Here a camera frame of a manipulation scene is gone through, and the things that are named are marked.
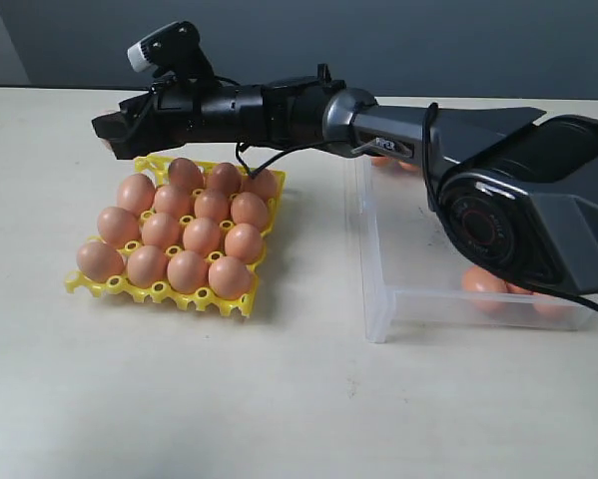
brown egg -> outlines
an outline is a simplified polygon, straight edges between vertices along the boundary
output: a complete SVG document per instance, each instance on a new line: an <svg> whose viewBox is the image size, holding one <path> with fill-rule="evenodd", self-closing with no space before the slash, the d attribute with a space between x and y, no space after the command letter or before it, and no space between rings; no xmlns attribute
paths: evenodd
<svg viewBox="0 0 598 479"><path fill-rule="evenodd" d="M134 286L147 288L166 277L168 257L158 246L141 246L128 258L128 279Z"/></svg>
<svg viewBox="0 0 598 479"><path fill-rule="evenodd" d="M531 294L529 289L524 289L520 286L512 284L511 282L507 282L507 290L512 294Z"/></svg>
<svg viewBox="0 0 598 479"><path fill-rule="evenodd" d="M235 257L223 256L210 265L208 282L218 297L234 300L250 290L253 277L246 265Z"/></svg>
<svg viewBox="0 0 598 479"><path fill-rule="evenodd" d="M155 212L167 213L178 220L190 213L190 195L173 185L163 185L157 189L154 202Z"/></svg>
<svg viewBox="0 0 598 479"><path fill-rule="evenodd" d="M203 190L195 199L195 217L209 218L217 223L230 215L230 202L219 190Z"/></svg>
<svg viewBox="0 0 598 479"><path fill-rule="evenodd" d="M210 171L206 186L209 190L219 190L229 197L241 188L241 173L232 163L219 163Z"/></svg>
<svg viewBox="0 0 598 479"><path fill-rule="evenodd" d="M279 192L277 177L270 170L261 170L256 178L243 177L241 190L251 192L268 202L270 198L276 198Z"/></svg>
<svg viewBox="0 0 598 479"><path fill-rule="evenodd" d="M388 157L371 157L371 163L375 167L386 167L391 163L391 158Z"/></svg>
<svg viewBox="0 0 598 479"><path fill-rule="evenodd" d="M141 238L143 244L165 249L179 241L181 225L168 214L154 213L143 224Z"/></svg>
<svg viewBox="0 0 598 479"><path fill-rule="evenodd" d="M476 265L468 269L462 277L462 288L469 292L507 292L505 281ZM496 300L473 300L483 312L494 313L504 307L504 302Z"/></svg>
<svg viewBox="0 0 598 479"><path fill-rule="evenodd" d="M243 192L237 195L232 201L230 209L233 221L239 225L247 223L260 232L270 222L270 212L262 199L250 192Z"/></svg>
<svg viewBox="0 0 598 479"><path fill-rule="evenodd" d="M123 257L111 245L99 241L86 242L77 251L77 267L94 282L106 282L124 270Z"/></svg>
<svg viewBox="0 0 598 479"><path fill-rule="evenodd" d="M192 294L208 282L208 263L194 251L179 251L168 263L168 281L174 291Z"/></svg>
<svg viewBox="0 0 598 479"><path fill-rule="evenodd" d="M148 177L136 173L125 178L117 189L117 206L135 217L149 210L155 197L155 186Z"/></svg>
<svg viewBox="0 0 598 479"><path fill-rule="evenodd" d="M121 248L128 241L141 237L137 218L119 207L107 207L99 213L97 230L103 241L115 248Z"/></svg>
<svg viewBox="0 0 598 479"><path fill-rule="evenodd" d="M206 257L221 245L221 228L209 218L192 220L183 231L183 247Z"/></svg>
<svg viewBox="0 0 598 479"><path fill-rule="evenodd" d="M403 168L406 172L409 173L419 173L420 172L420 168L416 165L412 165L410 163L406 163L406 162L398 162L398 165Z"/></svg>
<svg viewBox="0 0 598 479"><path fill-rule="evenodd" d="M539 292L534 292L534 296L537 299L541 297L551 297L547 294L541 294ZM538 314L541 316L547 317L549 319L561 319L568 310L570 310L571 306L567 306L565 304L547 304L547 303L534 303L534 309Z"/></svg>
<svg viewBox="0 0 598 479"><path fill-rule="evenodd" d="M175 158L168 166L170 185L179 187L190 195L194 190L204 186L203 173L197 165L187 158Z"/></svg>
<svg viewBox="0 0 598 479"><path fill-rule="evenodd" d="M261 257L263 238L255 227L241 223L228 231L225 250L226 255L250 264Z"/></svg>

